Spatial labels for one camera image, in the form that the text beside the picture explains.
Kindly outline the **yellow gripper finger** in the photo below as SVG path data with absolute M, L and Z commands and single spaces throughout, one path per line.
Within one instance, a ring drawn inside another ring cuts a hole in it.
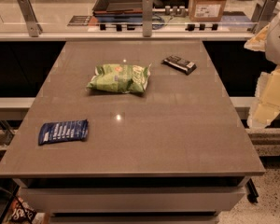
M 252 38 L 245 42 L 244 48 L 252 51 L 264 52 L 266 50 L 268 30 L 268 25 L 263 27 L 256 35 L 254 35 Z
M 247 125 L 252 129 L 269 126 L 280 114 L 280 66 L 271 73 L 261 72 L 255 100 L 249 109 Z

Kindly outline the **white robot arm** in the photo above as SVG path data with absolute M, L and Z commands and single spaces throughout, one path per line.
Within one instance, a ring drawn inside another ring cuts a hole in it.
M 255 101 L 249 109 L 247 125 L 262 129 L 280 114 L 280 11 L 273 20 L 244 44 L 245 49 L 263 51 L 276 67 L 261 72 L 255 90 Z

